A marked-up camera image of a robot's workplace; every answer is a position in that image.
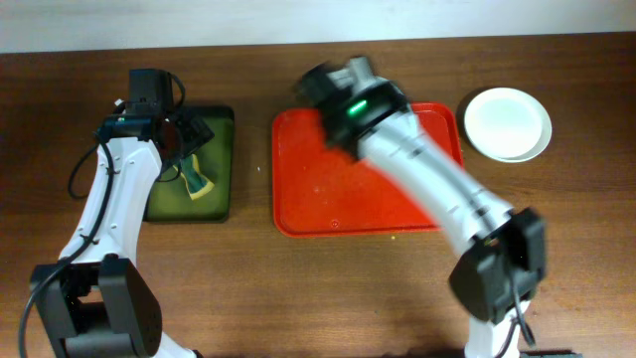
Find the yellow green sponge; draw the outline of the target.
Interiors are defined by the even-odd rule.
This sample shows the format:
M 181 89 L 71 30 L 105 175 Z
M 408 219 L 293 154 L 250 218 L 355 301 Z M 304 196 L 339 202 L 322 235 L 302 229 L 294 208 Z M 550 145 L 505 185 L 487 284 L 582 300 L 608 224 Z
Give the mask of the yellow green sponge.
M 184 180 L 188 195 L 193 201 L 203 198 L 215 187 L 215 183 L 201 172 L 196 154 L 182 159 L 177 165 L 174 165 L 174 168 Z

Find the white plate with yellow stain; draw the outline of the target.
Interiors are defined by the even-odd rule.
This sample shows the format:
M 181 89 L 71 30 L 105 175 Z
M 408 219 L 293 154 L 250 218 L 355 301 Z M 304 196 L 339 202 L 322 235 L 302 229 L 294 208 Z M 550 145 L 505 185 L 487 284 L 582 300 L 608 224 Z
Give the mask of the white plate with yellow stain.
M 505 148 L 547 149 L 553 136 L 552 120 L 545 107 L 519 89 L 481 91 L 467 104 L 463 122 L 471 144 L 489 158 Z

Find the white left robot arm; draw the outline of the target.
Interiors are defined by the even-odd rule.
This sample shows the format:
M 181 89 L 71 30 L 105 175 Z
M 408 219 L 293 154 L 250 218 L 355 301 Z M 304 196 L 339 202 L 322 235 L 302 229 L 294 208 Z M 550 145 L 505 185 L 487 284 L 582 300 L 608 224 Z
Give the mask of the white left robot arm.
M 173 169 L 197 200 L 214 187 L 196 151 L 214 134 L 189 113 L 173 74 L 129 73 L 129 95 L 95 132 L 95 176 L 76 231 L 58 261 L 34 268 L 18 349 L 36 309 L 58 357 L 196 357 L 165 333 L 160 304 L 136 267 L 152 187 Z

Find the light green plate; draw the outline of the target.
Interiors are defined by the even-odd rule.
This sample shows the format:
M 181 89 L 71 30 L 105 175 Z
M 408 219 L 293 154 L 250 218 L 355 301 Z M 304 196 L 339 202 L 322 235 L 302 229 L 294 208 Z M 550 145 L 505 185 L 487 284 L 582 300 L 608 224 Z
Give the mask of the light green plate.
M 536 158 L 545 150 L 546 149 L 543 146 L 534 146 L 531 148 L 505 148 L 501 152 L 491 154 L 490 157 L 496 161 L 504 163 L 521 163 Z

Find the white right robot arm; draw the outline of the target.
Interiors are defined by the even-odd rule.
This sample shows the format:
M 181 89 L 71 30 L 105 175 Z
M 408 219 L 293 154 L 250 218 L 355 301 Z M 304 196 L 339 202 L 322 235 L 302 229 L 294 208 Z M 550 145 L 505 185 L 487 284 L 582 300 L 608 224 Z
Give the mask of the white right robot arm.
M 469 314 L 466 357 L 519 357 L 535 346 L 525 312 L 547 274 L 546 222 L 470 176 L 430 137 L 407 96 L 365 57 L 321 64 L 299 80 L 330 146 L 384 175 L 446 233 L 458 256 L 449 277 Z

